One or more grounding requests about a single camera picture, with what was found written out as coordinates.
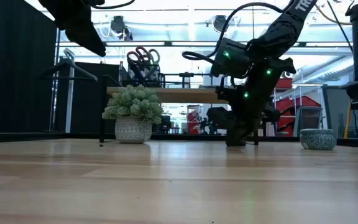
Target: chair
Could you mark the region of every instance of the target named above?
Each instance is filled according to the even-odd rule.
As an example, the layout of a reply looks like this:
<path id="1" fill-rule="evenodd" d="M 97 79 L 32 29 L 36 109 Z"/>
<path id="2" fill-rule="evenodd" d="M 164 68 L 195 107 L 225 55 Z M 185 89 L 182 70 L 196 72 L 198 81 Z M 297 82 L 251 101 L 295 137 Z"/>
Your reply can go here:
<path id="1" fill-rule="evenodd" d="M 302 129 L 318 129 L 322 117 L 323 109 L 317 106 L 301 106 L 298 108 L 293 136 L 298 137 Z"/>

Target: shelf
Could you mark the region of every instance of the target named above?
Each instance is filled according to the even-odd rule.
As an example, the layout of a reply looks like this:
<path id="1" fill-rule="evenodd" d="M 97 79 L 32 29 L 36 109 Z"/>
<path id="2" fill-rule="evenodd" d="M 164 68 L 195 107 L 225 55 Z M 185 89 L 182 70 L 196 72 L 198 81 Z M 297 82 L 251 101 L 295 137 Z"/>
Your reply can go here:
<path id="1" fill-rule="evenodd" d="M 121 87 L 108 87 L 107 93 L 117 93 Z M 227 104 L 218 100 L 215 89 L 150 88 L 157 93 L 161 103 L 214 103 Z"/>

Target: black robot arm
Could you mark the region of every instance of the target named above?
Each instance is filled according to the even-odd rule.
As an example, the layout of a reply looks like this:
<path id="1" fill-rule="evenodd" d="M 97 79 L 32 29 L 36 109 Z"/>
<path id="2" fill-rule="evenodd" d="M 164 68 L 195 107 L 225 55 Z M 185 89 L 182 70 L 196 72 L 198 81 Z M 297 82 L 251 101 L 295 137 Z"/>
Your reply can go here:
<path id="1" fill-rule="evenodd" d="M 283 72 L 296 73 L 292 59 L 279 59 L 298 40 L 307 15 L 317 0 L 293 0 L 269 26 L 266 33 L 247 45 L 230 39 L 219 41 L 211 74 L 247 78 L 243 85 L 224 88 L 224 78 L 216 93 L 227 100 L 232 111 L 211 108 L 208 116 L 227 129 L 227 145 L 244 145 L 244 138 L 259 127 L 260 115 L 270 100 Z"/>
<path id="2" fill-rule="evenodd" d="M 68 39 L 99 56 L 106 56 L 102 43 L 91 21 L 91 7 L 96 9 L 115 9 L 132 4 L 135 0 L 117 6 L 100 6 L 105 0 L 39 0 L 55 18 L 60 30 L 66 30 Z"/>

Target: white textured pot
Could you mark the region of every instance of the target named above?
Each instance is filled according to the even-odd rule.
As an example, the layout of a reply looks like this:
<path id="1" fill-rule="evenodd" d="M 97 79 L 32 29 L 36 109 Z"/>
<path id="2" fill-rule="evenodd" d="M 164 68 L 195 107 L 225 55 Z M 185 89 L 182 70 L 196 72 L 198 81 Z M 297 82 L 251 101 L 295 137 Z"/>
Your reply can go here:
<path id="1" fill-rule="evenodd" d="M 123 144 L 142 144 L 152 137 L 152 125 L 128 116 L 116 121 L 116 138 Z"/>

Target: teal bowl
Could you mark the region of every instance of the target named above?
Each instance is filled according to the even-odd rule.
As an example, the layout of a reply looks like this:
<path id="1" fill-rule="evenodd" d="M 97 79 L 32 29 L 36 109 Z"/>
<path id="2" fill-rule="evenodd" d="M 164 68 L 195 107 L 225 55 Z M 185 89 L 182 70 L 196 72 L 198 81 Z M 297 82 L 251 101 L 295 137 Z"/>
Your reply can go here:
<path id="1" fill-rule="evenodd" d="M 305 149 L 310 150 L 330 151 L 336 146 L 336 137 L 331 129 L 303 129 L 300 141 Z"/>

